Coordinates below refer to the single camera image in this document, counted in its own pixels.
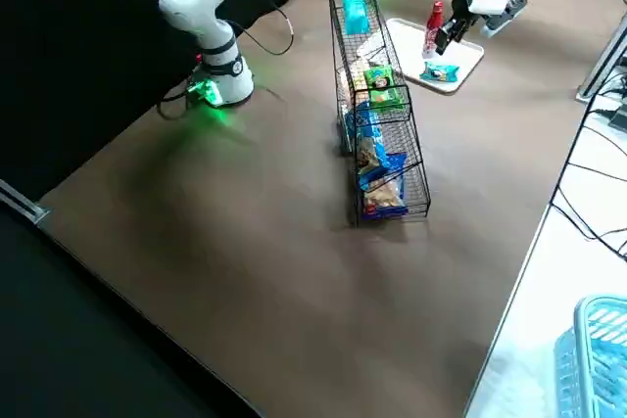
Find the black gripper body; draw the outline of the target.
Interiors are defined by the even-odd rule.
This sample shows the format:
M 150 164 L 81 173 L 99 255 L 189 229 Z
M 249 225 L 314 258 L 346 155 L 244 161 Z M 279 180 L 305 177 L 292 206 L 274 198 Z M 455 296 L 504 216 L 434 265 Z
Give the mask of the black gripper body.
M 446 22 L 449 29 L 469 29 L 478 20 L 478 15 L 469 10 L 467 0 L 452 0 L 452 15 Z

